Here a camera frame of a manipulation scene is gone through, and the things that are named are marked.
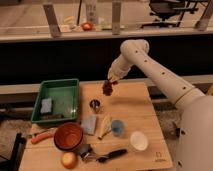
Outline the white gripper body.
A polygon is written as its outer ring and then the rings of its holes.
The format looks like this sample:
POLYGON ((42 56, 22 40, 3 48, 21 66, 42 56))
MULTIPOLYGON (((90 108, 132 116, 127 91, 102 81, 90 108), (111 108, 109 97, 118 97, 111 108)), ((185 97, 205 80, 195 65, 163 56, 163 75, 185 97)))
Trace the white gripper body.
POLYGON ((108 71, 107 79, 113 83, 123 78, 123 71, 120 68, 111 66, 108 71))

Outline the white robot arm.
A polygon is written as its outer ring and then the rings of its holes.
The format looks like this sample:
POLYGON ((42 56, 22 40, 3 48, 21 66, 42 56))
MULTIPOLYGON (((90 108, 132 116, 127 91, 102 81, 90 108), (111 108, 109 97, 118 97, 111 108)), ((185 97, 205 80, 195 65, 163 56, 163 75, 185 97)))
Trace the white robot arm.
POLYGON ((125 77, 136 65, 182 111, 176 171, 213 171, 213 96, 148 56, 144 39, 126 40, 108 71, 110 82, 125 77))

